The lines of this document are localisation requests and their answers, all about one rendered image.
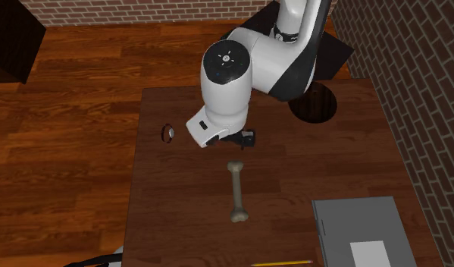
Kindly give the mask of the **grey laptop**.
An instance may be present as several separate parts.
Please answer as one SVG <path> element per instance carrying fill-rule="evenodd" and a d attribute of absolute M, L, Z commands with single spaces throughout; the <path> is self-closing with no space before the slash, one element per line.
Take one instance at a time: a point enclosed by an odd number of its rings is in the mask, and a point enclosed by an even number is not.
<path fill-rule="evenodd" d="M 324 267 L 417 267 L 394 198 L 312 201 Z"/>

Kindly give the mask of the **black robot stand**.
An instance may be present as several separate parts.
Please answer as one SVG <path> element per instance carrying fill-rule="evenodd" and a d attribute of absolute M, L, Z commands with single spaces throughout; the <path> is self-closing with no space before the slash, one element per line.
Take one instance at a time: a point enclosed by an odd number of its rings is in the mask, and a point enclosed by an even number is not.
<path fill-rule="evenodd" d="M 277 21 L 280 4 L 272 1 L 241 27 L 269 36 Z M 331 80 L 352 55 L 354 49 L 324 31 L 318 48 L 314 80 Z"/>

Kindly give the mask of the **black cabinet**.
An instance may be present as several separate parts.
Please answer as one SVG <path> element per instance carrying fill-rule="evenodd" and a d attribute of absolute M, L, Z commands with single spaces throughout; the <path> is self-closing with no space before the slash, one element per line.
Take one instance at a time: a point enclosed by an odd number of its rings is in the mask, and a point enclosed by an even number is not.
<path fill-rule="evenodd" d="M 0 83 L 26 83 L 46 28 L 19 0 L 0 0 Z"/>

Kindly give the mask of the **dark red wristwatch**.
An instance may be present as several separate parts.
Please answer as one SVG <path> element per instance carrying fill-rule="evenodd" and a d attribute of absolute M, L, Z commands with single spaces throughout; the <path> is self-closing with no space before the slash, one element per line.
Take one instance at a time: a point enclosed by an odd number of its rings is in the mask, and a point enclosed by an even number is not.
<path fill-rule="evenodd" d="M 161 129 L 161 141 L 163 143 L 170 143 L 174 138 L 174 129 L 171 124 L 166 123 Z"/>

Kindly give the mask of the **brown wooden table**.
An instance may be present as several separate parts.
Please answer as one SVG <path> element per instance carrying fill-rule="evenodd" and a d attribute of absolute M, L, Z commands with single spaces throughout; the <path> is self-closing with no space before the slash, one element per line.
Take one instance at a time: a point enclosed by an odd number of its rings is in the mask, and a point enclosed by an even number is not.
<path fill-rule="evenodd" d="M 325 82 L 338 103 L 322 124 L 253 92 L 253 147 L 201 148 L 186 121 L 202 107 L 197 86 L 146 88 L 130 188 L 123 267 L 251 267 L 313 260 L 322 267 L 315 199 L 392 196 L 417 267 L 443 267 L 411 179 L 370 80 Z M 170 143 L 161 129 L 174 129 Z M 230 161 L 241 161 L 246 221 L 233 223 Z"/>

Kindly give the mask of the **beige bone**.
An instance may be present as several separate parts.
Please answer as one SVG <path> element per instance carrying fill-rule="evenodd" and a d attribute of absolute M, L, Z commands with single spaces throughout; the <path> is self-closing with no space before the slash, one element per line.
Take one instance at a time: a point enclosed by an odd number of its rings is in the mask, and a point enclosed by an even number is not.
<path fill-rule="evenodd" d="M 233 223 L 246 221 L 249 218 L 248 212 L 243 207 L 240 172 L 243 169 L 241 161 L 230 161 L 227 163 L 227 169 L 232 175 L 233 188 L 233 210 L 230 213 L 230 220 Z"/>

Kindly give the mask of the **yellow pencil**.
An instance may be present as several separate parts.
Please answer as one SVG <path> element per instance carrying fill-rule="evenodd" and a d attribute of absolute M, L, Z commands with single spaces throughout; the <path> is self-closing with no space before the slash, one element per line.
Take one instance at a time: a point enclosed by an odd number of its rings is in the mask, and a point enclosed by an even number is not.
<path fill-rule="evenodd" d="M 313 264 L 313 260 L 297 260 L 297 261 L 285 261 L 285 262 L 259 262 L 253 263 L 251 267 L 272 267 L 272 266 L 288 266 L 288 265 L 307 265 Z"/>

